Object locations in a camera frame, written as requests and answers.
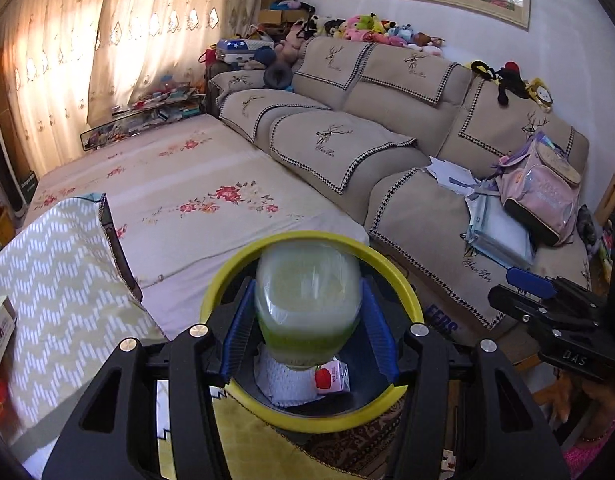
metal screw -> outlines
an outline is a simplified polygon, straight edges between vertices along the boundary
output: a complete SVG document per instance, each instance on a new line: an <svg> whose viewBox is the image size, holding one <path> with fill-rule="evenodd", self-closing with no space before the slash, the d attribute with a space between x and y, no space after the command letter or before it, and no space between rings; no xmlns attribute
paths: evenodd
<svg viewBox="0 0 615 480"><path fill-rule="evenodd" d="M430 333L430 329L427 328L425 325L419 323L416 325L412 325L410 327L410 332L412 332L412 335L415 335L417 337L425 337Z"/></svg>
<svg viewBox="0 0 615 480"><path fill-rule="evenodd" d="M208 327L206 327L205 325L194 325L190 329L190 335L192 337L203 337L204 335L207 335L207 333Z"/></svg>
<svg viewBox="0 0 615 480"><path fill-rule="evenodd" d="M132 352L132 350L134 350L136 347L137 347L137 340L131 337L124 339L123 341L121 341L121 344L119 345L119 348L123 350L124 352Z"/></svg>
<svg viewBox="0 0 615 480"><path fill-rule="evenodd" d="M484 352L492 353L496 351L497 346L496 343L491 339L483 339L481 341L481 348Z"/></svg>

sheer curtain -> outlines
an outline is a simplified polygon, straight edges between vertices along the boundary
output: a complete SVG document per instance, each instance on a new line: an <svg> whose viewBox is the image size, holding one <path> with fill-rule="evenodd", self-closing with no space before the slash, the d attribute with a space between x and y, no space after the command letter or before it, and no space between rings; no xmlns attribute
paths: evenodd
<svg viewBox="0 0 615 480"><path fill-rule="evenodd" d="M39 176L84 154L79 134L244 32L255 0L13 0L0 20L17 134Z"/></svg>
<svg viewBox="0 0 615 480"><path fill-rule="evenodd" d="M14 126L39 176L78 158L103 0L13 0L0 20Z"/></svg>

person's hand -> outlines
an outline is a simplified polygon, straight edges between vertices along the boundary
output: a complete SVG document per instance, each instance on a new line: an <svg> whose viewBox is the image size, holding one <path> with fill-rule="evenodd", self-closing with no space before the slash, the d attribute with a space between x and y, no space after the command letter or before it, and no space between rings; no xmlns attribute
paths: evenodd
<svg viewBox="0 0 615 480"><path fill-rule="evenodd" d="M584 440L598 440L607 433L615 420L615 381L599 384L562 372L556 383L537 392L534 400L540 406L551 404L559 420L567 422L572 408L572 394L577 386L599 404L597 412L583 431Z"/></svg>

sofa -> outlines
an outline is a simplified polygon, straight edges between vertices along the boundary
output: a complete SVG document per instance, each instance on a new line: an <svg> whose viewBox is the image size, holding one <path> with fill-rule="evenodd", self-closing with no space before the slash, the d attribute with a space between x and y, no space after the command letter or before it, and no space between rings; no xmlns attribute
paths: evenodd
<svg viewBox="0 0 615 480"><path fill-rule="evenodd" d="M489 306L506 269L463 241L464 198L422 168L434 156L485 178L543 130L583 174L587 139L536 102L508 92L502 107L494 82L406 48L318 37L292 70L294 92L265 88L261 71L220 73L208 108L363 224L440 332L470 345L494 338L513 362L533 355L523 327ZM533 271L589 286L576 234L559 248L540 247Z"/></svg>

pink backpack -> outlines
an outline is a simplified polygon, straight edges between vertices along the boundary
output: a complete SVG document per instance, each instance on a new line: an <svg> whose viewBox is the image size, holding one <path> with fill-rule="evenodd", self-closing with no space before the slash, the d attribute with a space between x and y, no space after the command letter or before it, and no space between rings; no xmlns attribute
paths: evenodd
<svg viewBox="0 0 615 480"><path fill-rule="evenodd" d="M574 231L581 175L549 138L538 132L523 149L499 162L496 183L510 216L535 242L564 243Z"/></svg>

